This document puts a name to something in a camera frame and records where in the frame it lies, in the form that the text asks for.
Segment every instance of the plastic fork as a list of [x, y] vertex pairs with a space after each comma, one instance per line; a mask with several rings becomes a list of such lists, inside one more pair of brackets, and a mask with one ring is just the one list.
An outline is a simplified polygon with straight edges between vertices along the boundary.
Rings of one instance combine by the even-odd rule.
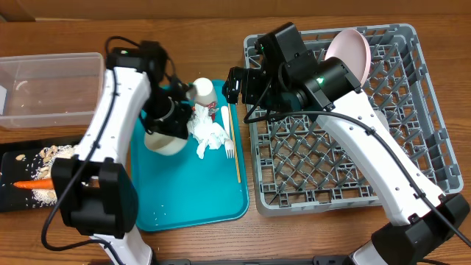
[[224, 142], [226, 149], [227, 158], [234, 158], [234, 142], [230, 140], [230, 124], [229, 124], [229, 109], [227, 106], [221, 107], [222, 123], [224, 124], [224, 130], [229, 138]]

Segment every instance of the carrot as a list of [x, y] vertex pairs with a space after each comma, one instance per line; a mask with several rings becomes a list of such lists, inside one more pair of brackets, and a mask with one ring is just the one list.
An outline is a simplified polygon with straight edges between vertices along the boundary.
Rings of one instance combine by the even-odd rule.
[[27, 189], [34, 189], [34, 188], [42, 188], [42, 189], [54, 189], [54, 185], [52, 184], [52, 178], [46, 178], [43, 180], [29, 180], [29, 181], [18, 181], [13, 183], [16, 188], [27, 188]]

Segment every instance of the clear plastic container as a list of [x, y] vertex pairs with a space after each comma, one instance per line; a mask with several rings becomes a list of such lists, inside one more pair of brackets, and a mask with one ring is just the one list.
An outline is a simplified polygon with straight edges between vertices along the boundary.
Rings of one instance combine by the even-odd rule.
[[96, 52], [0, 58], [0, 127], [90, 124], [103, 71]]

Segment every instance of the pink plate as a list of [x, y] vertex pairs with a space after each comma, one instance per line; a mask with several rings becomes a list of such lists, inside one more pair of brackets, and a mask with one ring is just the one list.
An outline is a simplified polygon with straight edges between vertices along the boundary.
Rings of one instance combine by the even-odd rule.
[[354, 29], [344, 29], [332, 40], [325, 59], [342, 60], [363, 85], [368, 77], [371, 51], [365, 37]]

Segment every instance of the dish rack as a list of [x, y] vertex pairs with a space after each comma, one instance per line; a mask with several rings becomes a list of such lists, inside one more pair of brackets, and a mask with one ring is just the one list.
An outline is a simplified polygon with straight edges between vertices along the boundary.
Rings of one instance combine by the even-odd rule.
[[[408, 24], [352, 29], [364, 35], [372, 54], [363, 86], [369, 103], [385, 116], [392, 137], [430, 181], [446, 194], [460, 192], [463, 178], [415, 29]], [[300, 34], [320, 62], [342, 30], [308, 30]], [[261, 55], [254, 47], [260, 36], [245, 38], [246, 68], [261, 67]], [[265, 113], [257, 109], [252, 117]], [[319, 213], [380, 204], [373, 188], [337, 141], [307, 116], [251, 124], [250, 136], [255, 198], [262, 215]]]

